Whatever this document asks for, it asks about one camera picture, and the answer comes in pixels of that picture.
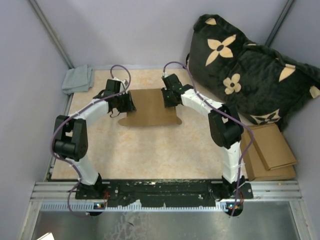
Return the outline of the brown cardboard box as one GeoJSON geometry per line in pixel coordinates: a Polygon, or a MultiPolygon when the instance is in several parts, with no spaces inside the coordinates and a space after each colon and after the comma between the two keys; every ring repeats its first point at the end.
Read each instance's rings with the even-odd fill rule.
{"type": "Polygon", "coordinates": [[[180,125],[175,107],[165,107],[161,89],[134,89],[130,91],[135,111],[118,120],[123,127],[150,127],[180,125]]]}

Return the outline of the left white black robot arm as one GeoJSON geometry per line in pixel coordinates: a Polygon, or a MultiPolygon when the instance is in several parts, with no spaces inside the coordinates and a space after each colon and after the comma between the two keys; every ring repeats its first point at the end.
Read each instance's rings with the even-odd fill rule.
{"type": "Polygon", "coordinates": [[[101,175],[91,164],[88,128],[100,118],[117,109],[119,113],[136,110],[132,95],[128,91],[130,80],[116,77],[108,79],[101,90],[85,107],[70,116],[59,115],[55,120],[51,140],[52,155],[71,165],[78,174],[76,187],[78,199],[97,199],[103,195],[101,175]]]}

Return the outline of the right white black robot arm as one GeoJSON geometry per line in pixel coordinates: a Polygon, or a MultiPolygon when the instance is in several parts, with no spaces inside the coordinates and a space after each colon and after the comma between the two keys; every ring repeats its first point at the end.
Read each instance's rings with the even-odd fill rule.
{"type": "Polygon", "coordinates": [[[183,85],[176,74],[164,72],[162,80],[164,106],[183,105],[207,117],[211,138],[222,150],[222,183],[210,188],[212,197],[218,201],[236,197],[245,183],[240,150],[244,127],[236,108],[204,96],[190,84],[183,85]]]}

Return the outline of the lower folded cardboard box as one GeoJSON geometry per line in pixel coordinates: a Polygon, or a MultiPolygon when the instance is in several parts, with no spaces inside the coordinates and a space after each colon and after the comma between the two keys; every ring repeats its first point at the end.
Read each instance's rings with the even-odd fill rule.
{"type": "Polygon", "coordinates": [[[293,152],[276,124],[252,125],[253,144],[243,161],[250,181],[282,181],[296,177],[293,152]]]}

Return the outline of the folded cardboard box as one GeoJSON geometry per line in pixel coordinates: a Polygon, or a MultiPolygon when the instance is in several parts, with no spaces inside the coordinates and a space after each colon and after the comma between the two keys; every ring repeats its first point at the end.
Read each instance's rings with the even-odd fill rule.
{"type": "Polygon", "coordinates": [[[297,164],[293,152],[276,124],[249,126],[254,147],[267,171],[297,164]]]}
{"type": "Polygon", "coordinates": [[[296,177],[293,152],[276,124],[252,125],[253,144],[243,161],[250,181],[282,181],[296,177]]]}

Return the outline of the upper folded cardboard box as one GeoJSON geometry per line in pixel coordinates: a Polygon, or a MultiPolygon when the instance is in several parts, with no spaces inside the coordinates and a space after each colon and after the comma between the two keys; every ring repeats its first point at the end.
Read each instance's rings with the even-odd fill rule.
{"type": "Polygon", "coordinates": [[[249,126],[254,147],[267,171],[297,164],[293,152],[276,124],[249,126]]]}

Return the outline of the grey folded cloth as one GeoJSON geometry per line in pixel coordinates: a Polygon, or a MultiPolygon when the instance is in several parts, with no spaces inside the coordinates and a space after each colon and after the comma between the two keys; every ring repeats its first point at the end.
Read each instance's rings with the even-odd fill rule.
{"type": "Polygon", "coordinates": [[[78,92],[88,92],[94,86],[94,71],[88,64],[69,69],[66,72],[61,90],[70,95],[78,92]]]}

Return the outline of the black floral plush pillow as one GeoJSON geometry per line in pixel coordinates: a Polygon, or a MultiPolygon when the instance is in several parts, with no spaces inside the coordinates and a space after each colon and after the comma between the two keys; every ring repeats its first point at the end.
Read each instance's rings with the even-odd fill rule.
{"type": "Polygon", "coordinates": [[[283,130],[320,95],[317,67],[251,41],[217,14],[195,22],[187,66],[198,83],[255,125],[276,124],[283,130]]]}

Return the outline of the white paper corner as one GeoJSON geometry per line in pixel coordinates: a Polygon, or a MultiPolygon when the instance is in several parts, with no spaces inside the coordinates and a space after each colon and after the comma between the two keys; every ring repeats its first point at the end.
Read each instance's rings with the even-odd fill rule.
{"type": "Polygon", "coordinates": [[[47,232],[46,234],[38,237],[36,240],[55,240],[52,232],[47,232]]]}

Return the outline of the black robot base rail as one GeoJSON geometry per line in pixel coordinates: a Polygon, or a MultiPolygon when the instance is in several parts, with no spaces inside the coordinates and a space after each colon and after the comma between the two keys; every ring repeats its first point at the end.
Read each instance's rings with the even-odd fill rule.
{"type": "Polygon", "coordinates": [[[101,200],[95,209],[128,207],[141,203],[143,208],[204,208],[216,207],[226,201],[226,212],[238,216],[243,202],[253,199],[249,182],[240,179],[240,186],[222,179],[98,179],[94,185],[80,184],[75,191],[77,200],[101,200]]]}

